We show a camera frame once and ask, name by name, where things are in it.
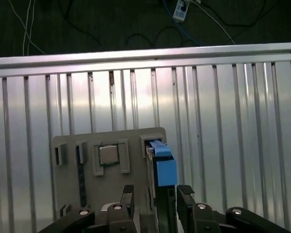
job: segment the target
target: screw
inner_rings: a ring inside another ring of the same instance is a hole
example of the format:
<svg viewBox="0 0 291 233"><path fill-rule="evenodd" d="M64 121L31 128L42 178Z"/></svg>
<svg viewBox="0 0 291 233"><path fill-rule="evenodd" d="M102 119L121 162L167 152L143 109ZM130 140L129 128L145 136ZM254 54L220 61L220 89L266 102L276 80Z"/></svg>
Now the screw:
<svg viewBox="0 0 291 233"><path fill-rule="evenodd" d="M241 215L242 214L242 211L239 210L239 209L234 209L233 210L233 213L237 214L237 215Z"/></svg>
<svg viewBox="0 0 291 233"><path fill-rule="evenodd" d="M88 211L87 210L84 210L84 211L81 211L80 212L80 215L87 215L88 214Z"/></svg>
<svg viewBox="0 0 291 233"><path fill-rule="evenodd" d="M201 210L204 210L204 209L206 208L206 206L203 205L203 204L199 204L197 207L198 207L199 209L201 209Z"/></svg>
<svg viewBox="0 0 291 233"><path fill-rule="evenodd" d="M122 209L122 206L120 206L120 205L115 205L115 206L114 206L114 209L115 209L115 210L120 210L120 209Z"/></svg>

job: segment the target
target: dark floor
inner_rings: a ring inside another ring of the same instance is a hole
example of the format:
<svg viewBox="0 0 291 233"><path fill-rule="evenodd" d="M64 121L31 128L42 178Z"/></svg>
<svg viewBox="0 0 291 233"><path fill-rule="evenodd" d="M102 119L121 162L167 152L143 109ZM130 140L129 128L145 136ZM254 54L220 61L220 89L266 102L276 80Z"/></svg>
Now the dark floor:
<svg viewBox="0 0 291 233"><path fill-rule="evenodd" d="M29 0L11 2L25 22ZM62 8L67 7L68 0L60 2ZM172 12L176 2L177 0L172 0L169 4ZM217 11L225 22L231 24L254 22L263 5L263 0L204 2ZM255 26L237 36L237 44L291 42L291 1L265 2L264 13L275 7ZM185 35L178 32L164 5L159 4L158 0L74 0L69 20L92 36L78 32L64 21L58 0L36 0L35 6L32 41L46 54L195 46ZM217 19L212 11L205 9ZM166 26L172 27L157 36ZM230 41L226 42L228 38L218 25L193 4L190 5L182 26L202 46L231 44ZM244 29L228 26L224 28L232 37ZM134 33L141 33L146 38L135 35L127 40ZM8 0L0 0L0 57L21 56L23 37L23 26L14 15ZM30 54L41 52L30 46Z"/></svg>

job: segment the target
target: white cable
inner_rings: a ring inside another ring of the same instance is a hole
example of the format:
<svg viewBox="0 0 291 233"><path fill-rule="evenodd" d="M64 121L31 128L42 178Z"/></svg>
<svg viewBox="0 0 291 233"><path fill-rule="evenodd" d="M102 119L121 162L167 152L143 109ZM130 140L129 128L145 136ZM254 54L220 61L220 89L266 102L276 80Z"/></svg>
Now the white cable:
<svg viewBox="0 0 291 233"><path fill-rule="evenodd" d="M34 7L35 7L35 0L33 0L33 6L32 6L32 20L31 20L31 26L30 26L30 32L29 32L30 39L31 39L32 25L34 21ZM29 45L30 43L28 43L28 46L27 46L27 56L29 56Z"/></svg>
<svg viewBox="0 0 291 233"><path fill-rule="evenodd" d="M16 11L15 11L15 9L14 9L14 7L13 7L13 4L11 3L11 0L8 0L9 1L9 3L10 3L10 5L11 5L11 7L12 7L12 10L13 10L13 12L14 12L14 14L17 16L17 18L20 20L20 22L21 22L21 24L23 25L23 28L25 29L25 33L26 33L26 35L27 35L27 37L28 37L28 39L29 39L29 42L37 49L37 50L39 50L41 53L43 53L44 55L45 55L45 52L43 52L42 50L40 50L39 49L39 47L37 47L37 45L35 45L32 41L31 41L31 39L30 39L30 37L29 37L29 35L28 35L28 33L27 33L27 30L26 30L26 27L25 27L25 24L24 24L24 22L21 20L21 18L19 17L19 15L16 13Z"/></svg>
<svg viewBox="0 0 291 233"><path fill-rule="evenodd" d="M26 42L26 32L27 32L27 26L28 26L28 17L29 17L29 11L30 11L30 6L31 6L31 0L29 0L29 5L27 9L27 17L26 17L26 29L24 33L24 39L23 39L23 56L25 56L25 42Z"/></svg>
<svg viewBox="0 0 291 233"><path fill-rule="evenodd" d="M206 15L208 15L216 24L218 24L219 25L219 27L224 31L224 33L229 37L229 39L233 42L233 44L234 45L236 45L236 43L234 42L234 40L232 39L232 37L227 33L227 31L222 27L222 25L217 21L217 20L215 20L215 18L213 18L207 11L205 11L202 7L201 7L201 5L200 4L198 4L197 2L195 2L195 1L192 1L192 0L190 0L190 1L188 1L188 2L190 2L190 3L192 3L192 4L195 4L196 6L198 6Z"/></svg>

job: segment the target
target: blue plastic part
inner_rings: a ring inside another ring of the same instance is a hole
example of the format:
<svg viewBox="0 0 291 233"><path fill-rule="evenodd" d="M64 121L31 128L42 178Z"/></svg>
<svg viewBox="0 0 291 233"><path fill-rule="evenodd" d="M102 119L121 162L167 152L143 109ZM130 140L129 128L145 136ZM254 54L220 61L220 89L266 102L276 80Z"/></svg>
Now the blue plastic part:
<svg viewBox="0 0 291 233"><path fill-rule="evenodd" d="M177 185L177 164L175 160L157 161L158 186Z"/></svg>
<svg viewBox="0 0 291 233"><path fill-rule="evenodd" d="M169 146L165 145L159 140L150 141L150 145L153 147L155 156L157 157L168 157L172 156Z"/></svg>
<svg viewBox="0 0 291 233"><path fill-rule="evenodd" d="M156 157L170 157L169 160L157 161L158 186L177 185L177 163L169 146L159 140L150 141Z"/></svg>

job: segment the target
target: metal wall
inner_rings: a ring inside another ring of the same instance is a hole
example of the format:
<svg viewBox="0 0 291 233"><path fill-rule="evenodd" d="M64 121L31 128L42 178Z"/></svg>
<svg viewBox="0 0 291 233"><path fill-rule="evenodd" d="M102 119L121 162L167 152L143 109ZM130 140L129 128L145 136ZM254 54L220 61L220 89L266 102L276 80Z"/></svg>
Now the metal wall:
<svg viewBox="0 0 291 233"><path fill-rule="evenodd" d="M0 233L53 220L54 136L161 126L179 182L291 230L291 44L0 59Z"/></svg>

